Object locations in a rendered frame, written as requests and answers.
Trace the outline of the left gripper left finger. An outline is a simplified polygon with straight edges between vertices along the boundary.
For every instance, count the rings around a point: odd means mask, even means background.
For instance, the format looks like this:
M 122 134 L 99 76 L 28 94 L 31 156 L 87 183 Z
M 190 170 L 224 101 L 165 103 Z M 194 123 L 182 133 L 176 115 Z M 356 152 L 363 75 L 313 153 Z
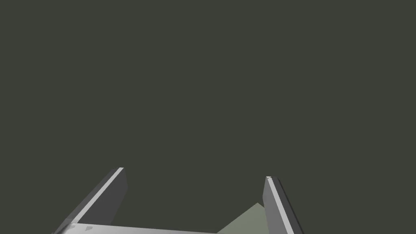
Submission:
M 128 188 L 123 167 L 113 168 L 64 220 L 63 224 L 110 225 Z

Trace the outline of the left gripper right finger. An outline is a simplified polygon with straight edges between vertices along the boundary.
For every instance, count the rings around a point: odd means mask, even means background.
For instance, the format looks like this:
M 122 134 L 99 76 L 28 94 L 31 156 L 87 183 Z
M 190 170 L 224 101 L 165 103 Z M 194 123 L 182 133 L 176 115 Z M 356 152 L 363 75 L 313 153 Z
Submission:
M 277 177 L 265 178 L 262 200 L 269 234 L 304 234 L 287 194 Z

